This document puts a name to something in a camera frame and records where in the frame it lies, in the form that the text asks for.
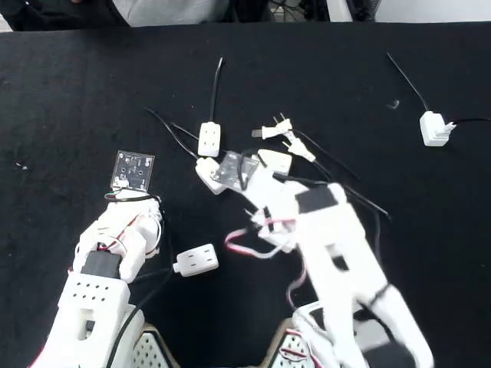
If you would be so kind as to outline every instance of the perforated white panel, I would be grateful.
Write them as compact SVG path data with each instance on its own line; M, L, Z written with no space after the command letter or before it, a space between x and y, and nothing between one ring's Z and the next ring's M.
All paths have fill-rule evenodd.
M144 333L133 349L133 368L171 368L151 333Z

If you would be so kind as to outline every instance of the white electrical plug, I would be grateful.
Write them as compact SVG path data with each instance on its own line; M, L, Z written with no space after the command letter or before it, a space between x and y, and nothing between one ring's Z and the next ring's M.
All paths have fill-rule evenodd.
M185 278L214 270L219 266L213 244L202 245L179 253L176 260L177 262L173 264L174 272L181 273Z
M220 194L226 189L226 186L216 182L211 177L212 173L218 170L219 167L220 165L211 157L206 157L205 159L200 158L196 161L196 173L215 195Z
M292 130L292 122L290 119L283 119L281 122L277 123L276 126L262 126L261 129L256 129L252 131L252 136L254 138L263 138L267 140L268 138L272 138L274 136L279 136L287 133L289 130Z
M220 151L220 124L212 121L202 123L199 129L198 154L200 156L217 157Z
M290 145L288 145L286 142L283 142L283 144L288 148L288 151L290 153L293 153L296 156L303 157L307 161L310 161L313 163L315 161L315 156L312 152L310 152L305 144L300 140L300 138L294 138L291 140Z
M441 147L448 142L455 124L445 124L440 113L427 111L420 118L420 128L425 146Z
M292 157L286 153L271 151L270 149L260 149L258 154L264 160L266 166L275 173L288 175L292 166Z

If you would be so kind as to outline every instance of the person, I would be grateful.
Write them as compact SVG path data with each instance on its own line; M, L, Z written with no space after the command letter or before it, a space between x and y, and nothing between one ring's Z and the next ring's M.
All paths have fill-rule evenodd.
M14 31L189 25L221 21L229 3L229 0L0 0L0 14Z

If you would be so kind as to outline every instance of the small square circuit board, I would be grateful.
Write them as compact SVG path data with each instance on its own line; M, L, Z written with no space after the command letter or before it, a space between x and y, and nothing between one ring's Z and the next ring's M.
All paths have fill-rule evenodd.
M240 153L227 152L225 158L220 163L220 167L212 173L212 180L223 184L227 188L241 192L239 177L237 176L239 157ZM254 159L244 157L242 162L242 177L245 181L248 181L252 174L254 174L258 164Z
M155 161L155 156L152 155L117 151L110 187L147 192L152 176L153 161Z

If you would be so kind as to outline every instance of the black tabletop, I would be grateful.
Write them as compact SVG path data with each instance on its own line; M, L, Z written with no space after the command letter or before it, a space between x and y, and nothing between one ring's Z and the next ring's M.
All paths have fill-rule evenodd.
M437 366L489 366L491 125L463 124L445 147L425 147L420 101L386 58L389 51L399 61L431 110L449 119L491 116L489 35L489 24L0 34L2 365L27 366L41 349L74 246L105 209L121 149L156 155L150 191L164 198L174 252L212 242L220 261L208 274L174 276L144 308L146 319L182 366L260 363L291 315L285 289L300 271L298 256L260 261L225 251L225 235L246 225L242 209L251 205L234 192L214 196L195 161L143 110L197 133L223 56L223 146L283 150L281 140L251 138L283 112L344 160L362 177L352 186L392 215L382 228L384 269ZM292 174L320 179L296 158ZM371 239L373 216L357 211ZM166 262L152 259L142 272ZM149 288L132 287L133 299ZM298 303L313 297L309 287L295 295Z

